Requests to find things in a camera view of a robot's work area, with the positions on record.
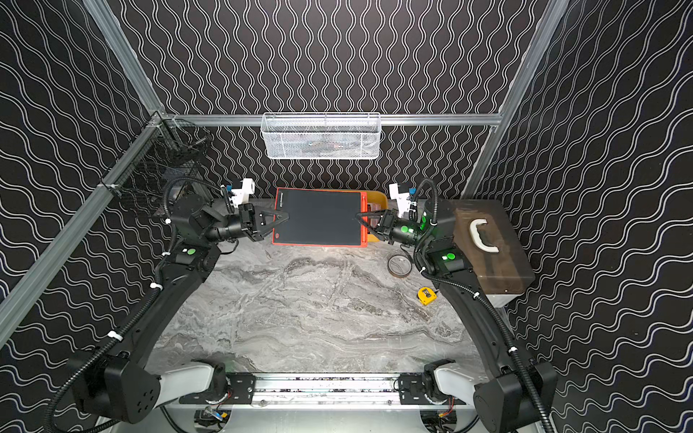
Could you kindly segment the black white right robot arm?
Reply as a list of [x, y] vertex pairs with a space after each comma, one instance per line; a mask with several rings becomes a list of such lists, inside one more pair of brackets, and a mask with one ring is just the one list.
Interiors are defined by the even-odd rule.
[[548, 362], [537, 362], [515, 338], [489, 301], [471, 261], [455, 240], [457, 211], [441, 198], [436, 184], [423, 180], [409, 193], [415, 206], [424, 189], [431, 191], [422, 214], [399, 216], [393, 209], [360, 212], [358, 223], [390, 245], [411, 247], [410, 261], [457, 312], [485, 368], [476, 379], [459, 363], [428, 364], [422, 375], [426, 397], [439, 402], [456, 398], [470, 403], [489, 432], [512, 432], [536, 422], [554, 431], [550, 409], [558, 374]]

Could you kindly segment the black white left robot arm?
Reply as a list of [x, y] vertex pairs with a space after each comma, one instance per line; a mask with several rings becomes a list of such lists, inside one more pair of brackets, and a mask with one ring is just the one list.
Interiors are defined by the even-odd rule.
[[168, 387], [162, 376], [146, 371], [147, 359], [173, 316], [216, 267], [222, 255], [219, 244], [242, 238], [262, 241], [290, 219], [285, 211], [234, 204], [231, 186], [209, 181], [202, 184], [220, 194], [215, 200], [197, 193], [171, 199], [176, 185], [195, 182], [195, 177], [179, 176], [165, 184], [162, 209], [173, 236], [154, 267], [149, 289], [93, 350], [69, 358], [70, 375], [48, 403], [44, 431], [60, 431], [56, 411], [67, 394], [79, 411], [104, 418], [92, 427], [94, 432], [145, 419], [164, 402], [162, 393]]

